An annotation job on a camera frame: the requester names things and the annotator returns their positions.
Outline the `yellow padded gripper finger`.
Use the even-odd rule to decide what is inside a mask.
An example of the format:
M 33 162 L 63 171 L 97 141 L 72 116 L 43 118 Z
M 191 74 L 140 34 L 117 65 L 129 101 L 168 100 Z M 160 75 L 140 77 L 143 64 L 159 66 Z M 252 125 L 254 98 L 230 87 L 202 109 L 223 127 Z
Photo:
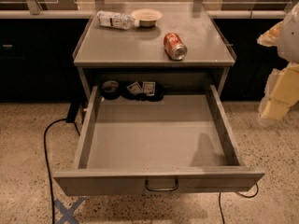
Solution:
M 259 106 L 260 122 L 278 122 L 299 102 L 299 64 L 289 63 L 269 75 Z
M 259 38 L 257 39 L 257 43 L 265 47 L 276 47 L 278 45 L 278 37 L 281 26 L 282 21 L 275 24 L 273 27 L 259 36 Z

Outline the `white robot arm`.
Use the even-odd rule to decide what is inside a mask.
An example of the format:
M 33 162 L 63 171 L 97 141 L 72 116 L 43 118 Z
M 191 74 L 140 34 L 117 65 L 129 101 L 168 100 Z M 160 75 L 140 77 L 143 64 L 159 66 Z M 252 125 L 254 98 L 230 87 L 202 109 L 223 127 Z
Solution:
M 280 121 L 299 102 L 299 4 L 258 39 L 265 47 L 277 47 L 278 56 L 288 62 L 282 70 L 274 68 L 269 75 L 258 120 L 268 126 Z

